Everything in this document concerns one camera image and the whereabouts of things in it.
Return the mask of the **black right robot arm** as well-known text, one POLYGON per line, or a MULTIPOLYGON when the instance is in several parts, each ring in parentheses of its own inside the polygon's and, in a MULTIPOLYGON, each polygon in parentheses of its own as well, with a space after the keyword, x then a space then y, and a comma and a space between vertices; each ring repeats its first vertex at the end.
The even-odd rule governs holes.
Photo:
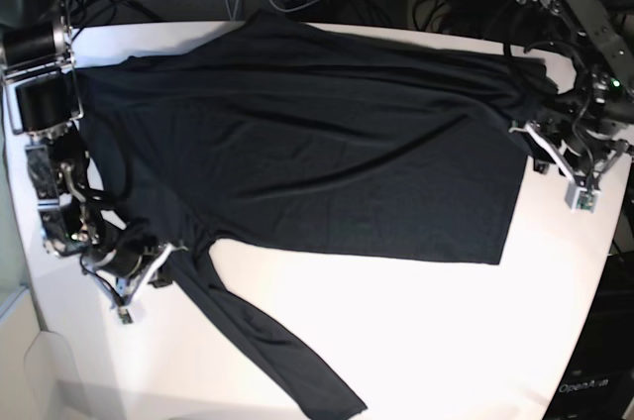
POLYGON ((325 255, 500 262, 528 157, 600 181, 633 119, 631 53, 598 0, 505 7, 502 54, 268 12, 177 55, 85 69, 81 136, 164 274, 236 302, 224 239, 325 255))

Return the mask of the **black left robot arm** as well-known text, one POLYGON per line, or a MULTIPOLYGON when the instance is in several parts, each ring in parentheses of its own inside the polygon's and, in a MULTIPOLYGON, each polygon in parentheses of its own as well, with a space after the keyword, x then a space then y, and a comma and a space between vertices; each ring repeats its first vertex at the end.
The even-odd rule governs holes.
MULTIPOLYGON (((119 230, 103 212, 121 195, 90 187, 89 154, 77 122, 84 107, 78 94, 67 0, 3 0, 1 84, 13 90, 12 132, 27 135, 27 169, 38 197, 46 248, 80 256, 84 272, 115 276, 118 301, 146 285, 168 284, 164 264, 173 252, 140 224, 119 230)), ((591 211, 602 176, 633 148, 614 140, 617 125, 633 120, 633 54, 608 21, 599 0, 535 0, 559 16, 583 40, 571 46, 581 70, 575 87, 553 97, 560 122, 530 120, 520 126, 538 148, 535 169, 555 166, 568 180, 567 205, 591 211)))

